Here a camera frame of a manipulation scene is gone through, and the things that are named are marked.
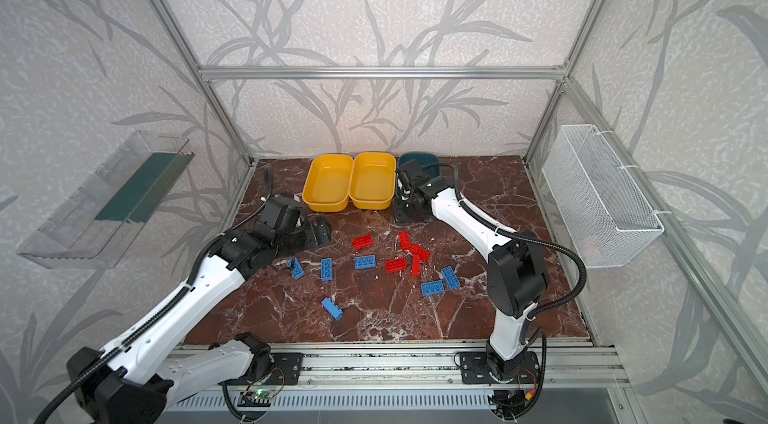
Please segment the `teal bin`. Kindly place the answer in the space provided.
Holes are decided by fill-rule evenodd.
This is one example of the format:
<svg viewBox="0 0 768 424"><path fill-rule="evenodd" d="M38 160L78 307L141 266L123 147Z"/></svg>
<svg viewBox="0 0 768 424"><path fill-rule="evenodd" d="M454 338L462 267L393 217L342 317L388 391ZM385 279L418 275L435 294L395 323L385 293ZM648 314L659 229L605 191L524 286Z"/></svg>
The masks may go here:
<svg viewBox="0 0 768 424"><path fill-rule="evenodd" d="M411 161L417 162L422 168L425 168L432 164L436 164L436 167L431 167L425 171L425 173L430 178L438 177L441 174L440 168L438 166L438 164L440 163L440 160L434 154L422 153L422 152L405 153L398 158L397 167L400 168L406 163Z"/></svg>

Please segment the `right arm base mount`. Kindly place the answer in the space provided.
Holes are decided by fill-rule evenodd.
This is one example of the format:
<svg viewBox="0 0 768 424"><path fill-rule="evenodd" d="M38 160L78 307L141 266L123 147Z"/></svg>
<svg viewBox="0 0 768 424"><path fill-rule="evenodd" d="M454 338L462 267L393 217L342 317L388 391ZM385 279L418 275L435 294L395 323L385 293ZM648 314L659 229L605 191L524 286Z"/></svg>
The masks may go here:
<svg viewBox="0 0 768 424"><path fill-rule="evenodd" d="M541 365L535 352L524 350L510 360L493 352L459 352L455 363L463 384L522 384L536 385Z"/></svg>

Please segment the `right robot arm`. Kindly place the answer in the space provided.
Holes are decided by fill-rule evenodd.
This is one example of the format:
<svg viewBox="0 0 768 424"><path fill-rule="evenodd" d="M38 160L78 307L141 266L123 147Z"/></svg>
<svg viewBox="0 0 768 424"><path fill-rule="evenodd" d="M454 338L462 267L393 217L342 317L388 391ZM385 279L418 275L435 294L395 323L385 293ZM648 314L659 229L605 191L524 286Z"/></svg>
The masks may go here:
<svg viewBox="0 0 768 424"><path fill-rule="evenodd" d="M581 294L587 283L585 263L576 252L543 241L533 232L517 232L475 206L460 191L455 165L438 162L422 167L409 161L397 168L396 182L407 208L449 225L485 260L488 294L496 309L486 353L496 374L506 372L522 360L535 318ZM565 296L541 303L550 284L545 249L568 257L576 265L578 280Z"/></svg>

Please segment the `blue brick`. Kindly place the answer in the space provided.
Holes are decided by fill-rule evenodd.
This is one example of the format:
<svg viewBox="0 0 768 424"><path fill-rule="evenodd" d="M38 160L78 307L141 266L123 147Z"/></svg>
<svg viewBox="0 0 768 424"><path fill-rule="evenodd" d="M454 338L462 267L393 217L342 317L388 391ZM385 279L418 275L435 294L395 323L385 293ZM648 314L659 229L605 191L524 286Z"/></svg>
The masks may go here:
<svg viewBox="0 0 768 424"><path fill-rule="evenodd" d="M333 280L333 262L331 258L324 258L321 260L320 278L322 282L330 282Z"/></svg>
<svg viewBox="0 0 768 424"><path fill-rule="evenodd" d="M447 289L456 290L461 287L461 282L452 267L445 267L440 273Z"/></svg>
<svg viewBox="0 0 768 424"><path fill-rule="evenodd" d="M322 306L336 321L342 318L343 311L330 298L325 298L322 301Z"/></svg>
<svg viewBox="0 0 768 424"><path fill-rule="evenodd" d="M291 260L290 267L291 267L291 275L295 280L298 280L305 275L305 272L303 270L303 267L301 266L301 263L296 258L293 258Z"/></svg>
<svg viewBox="0 0 768 424"><path fill-rule="evenodd" d="M377 267L376 257L374 255L360 256L354 258L354 268L356 270L367 270Z"/></svg>
<svg viewBox="0 0 768 424"><path fill-rule="evenodd" d="M423 297L431 297L445 293L445 286L442 280L425 282L421 284Z"/></svg>

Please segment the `left yellow bin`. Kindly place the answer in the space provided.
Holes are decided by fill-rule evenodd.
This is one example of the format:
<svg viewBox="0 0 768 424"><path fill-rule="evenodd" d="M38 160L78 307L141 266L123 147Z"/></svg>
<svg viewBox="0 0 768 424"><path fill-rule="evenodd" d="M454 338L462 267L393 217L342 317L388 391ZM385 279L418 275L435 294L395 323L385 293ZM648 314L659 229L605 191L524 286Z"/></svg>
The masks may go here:
<svg viewBox="0 0 768 424"><path fill-rule="evenodd" d="M342 154L325 154L310 166L302 199L313 212L337 213L349 202L353 159Z"/></svg>

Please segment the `yellow bin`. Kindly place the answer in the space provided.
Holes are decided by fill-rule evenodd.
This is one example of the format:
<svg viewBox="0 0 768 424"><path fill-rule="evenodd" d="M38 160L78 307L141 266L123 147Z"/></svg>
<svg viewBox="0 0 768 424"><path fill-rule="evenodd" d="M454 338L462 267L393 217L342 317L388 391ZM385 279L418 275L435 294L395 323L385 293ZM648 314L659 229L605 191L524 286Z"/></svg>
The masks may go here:
<svg viewBox="0 0 768 424"><path fill-rule="evenodd" d="M396 159L393 155L366 152L357 155L349 185L349 197L361 210L385 210L396 187Z"/></svg>
<svg viewBox="0 0 768 424"><path fill-rule="evenodd" d="M325 154L310 166L302 199L313 212L337 213L349 202L353 159L342 154Z"/></svg>

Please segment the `red brick vertical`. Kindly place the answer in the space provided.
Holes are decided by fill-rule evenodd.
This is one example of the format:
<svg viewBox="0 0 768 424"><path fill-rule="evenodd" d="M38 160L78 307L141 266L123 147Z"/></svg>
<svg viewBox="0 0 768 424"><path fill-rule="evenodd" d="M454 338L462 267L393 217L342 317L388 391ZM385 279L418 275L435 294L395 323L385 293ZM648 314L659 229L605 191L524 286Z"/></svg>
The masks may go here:
<svg viewBox="0 0 768 424"><path fill-rule="evenodd" d="M421 275L421 258L418 255L414 255L412 258L412 276L419 278Z"/></svg>

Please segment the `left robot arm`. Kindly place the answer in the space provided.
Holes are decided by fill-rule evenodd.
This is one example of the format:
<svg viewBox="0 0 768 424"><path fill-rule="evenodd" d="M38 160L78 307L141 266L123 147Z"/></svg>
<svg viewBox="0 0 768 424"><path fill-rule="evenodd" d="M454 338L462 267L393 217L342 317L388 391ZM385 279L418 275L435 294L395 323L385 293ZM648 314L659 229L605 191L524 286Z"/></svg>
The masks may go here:
<svg viewBox="0 0 768 424"><path fill-rule="evenodd" d="M69 384L38 414L45 423L67 398L96 423L153 423L176 403L213 385L269 379L277 367L271 347L244 333L195 357L167 364L167 356L214 307L279 257L328 244L323 217L289 194L269 192L247 216L205 244L189 276L152 311L100 349L81 348L67 363Z"/></svg>

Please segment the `red brick diagonal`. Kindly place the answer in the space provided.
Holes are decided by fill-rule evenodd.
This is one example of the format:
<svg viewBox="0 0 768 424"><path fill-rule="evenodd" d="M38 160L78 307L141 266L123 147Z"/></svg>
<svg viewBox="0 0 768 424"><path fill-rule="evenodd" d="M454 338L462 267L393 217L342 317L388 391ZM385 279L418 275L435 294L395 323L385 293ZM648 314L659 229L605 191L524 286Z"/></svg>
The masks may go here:
<svg viewBox="0 0 768 424"><path fill-rule="evenodd" d="M430 256L431 256L431 254L428 251L426 251L425 249L423 249L419 245L412 245L409 248L409 252L415 258L417 258L421 263L426 263L429 260Z"/></svg>

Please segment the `middle yellow bin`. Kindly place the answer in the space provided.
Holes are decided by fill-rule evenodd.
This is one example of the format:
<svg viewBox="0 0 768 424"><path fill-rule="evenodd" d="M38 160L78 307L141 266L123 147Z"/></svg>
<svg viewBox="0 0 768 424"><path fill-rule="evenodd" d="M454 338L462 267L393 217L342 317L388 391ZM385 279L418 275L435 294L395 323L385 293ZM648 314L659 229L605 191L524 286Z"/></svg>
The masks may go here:
<svg viewBox="0 0 768 424"><path fill-rule="evenodd" d="M349 185L349 197L361 210L385 210L396 187L396 159L393 155L366 152L357 155Z"/></svg>

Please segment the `red brick top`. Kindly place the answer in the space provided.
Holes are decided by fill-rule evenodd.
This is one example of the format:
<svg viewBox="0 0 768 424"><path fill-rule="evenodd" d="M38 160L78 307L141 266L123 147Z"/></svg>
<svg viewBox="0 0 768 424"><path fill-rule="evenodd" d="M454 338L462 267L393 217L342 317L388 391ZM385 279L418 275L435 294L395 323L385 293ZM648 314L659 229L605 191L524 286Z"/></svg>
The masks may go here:
<svg viewBox="0 0 768 424"><path fill-rule="evenodd" d="M398 240L402 251L409 252L411 249L411 241L407 231L398 233Z"/></svg>

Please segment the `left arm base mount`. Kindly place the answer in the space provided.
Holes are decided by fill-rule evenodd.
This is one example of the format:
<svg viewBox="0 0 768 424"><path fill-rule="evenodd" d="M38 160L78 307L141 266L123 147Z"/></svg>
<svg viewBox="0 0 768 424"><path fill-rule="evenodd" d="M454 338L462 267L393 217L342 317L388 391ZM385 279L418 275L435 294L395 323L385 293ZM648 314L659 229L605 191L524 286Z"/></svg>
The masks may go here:
<svg viewBox="0 0 768 424"><path fill-rule="evenodd" d="M272 353L257 356L241 381L254 385L296 386L302 369L302 353Z"/></svg>

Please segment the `clear acrylic shelf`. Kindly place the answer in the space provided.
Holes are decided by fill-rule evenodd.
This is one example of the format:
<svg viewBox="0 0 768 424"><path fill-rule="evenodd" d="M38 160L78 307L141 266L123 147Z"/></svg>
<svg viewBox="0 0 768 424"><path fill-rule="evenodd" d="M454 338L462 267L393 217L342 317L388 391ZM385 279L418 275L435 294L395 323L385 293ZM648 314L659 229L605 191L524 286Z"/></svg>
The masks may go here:
<svg viewBox="0 0 768 424"><path fill-rule="evenodd" d="M134 132L18 249L46 269L112 269L194 158L189 140Z"/></svg>

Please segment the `red brick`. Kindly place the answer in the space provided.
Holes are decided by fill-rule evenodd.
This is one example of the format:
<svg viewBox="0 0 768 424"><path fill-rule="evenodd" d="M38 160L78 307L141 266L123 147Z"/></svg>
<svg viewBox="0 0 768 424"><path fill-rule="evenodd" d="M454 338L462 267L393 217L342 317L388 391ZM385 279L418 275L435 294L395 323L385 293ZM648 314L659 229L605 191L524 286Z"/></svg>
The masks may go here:
<svg viewBox="0 0 768 424"><path fill-rule="evenodd" d="M370 234L355 238L352 241L352 245L355 251L360 251L373 246L373 238Z"/></svg>
<svg viewBox="0 0 768 424"><path fill-rule="evenodd" d="M409 252L411 249L411 241L407 231L398 233L398 240L402 251Z"/></svg>
<svg viewBox="0 0 768 424"><path fill-rule="evenodd" d="M385 263L385 270L388 274L398 273L406 270L408 267L407 260L405 258L399 258Z"/></svg>

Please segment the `blue brick bottom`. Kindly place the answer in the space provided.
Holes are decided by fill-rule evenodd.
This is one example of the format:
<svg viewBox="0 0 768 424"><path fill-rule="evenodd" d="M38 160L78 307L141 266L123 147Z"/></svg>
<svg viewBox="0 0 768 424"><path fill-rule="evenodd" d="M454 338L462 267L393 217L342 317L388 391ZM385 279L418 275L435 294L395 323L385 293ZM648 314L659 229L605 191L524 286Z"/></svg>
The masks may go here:
<svg viewBox="0 0 768 424"><path fill-rule="evenodd" d="M325 298L322 301L322 306L336 321L342 318L343 311L330 298Z"/></svg>

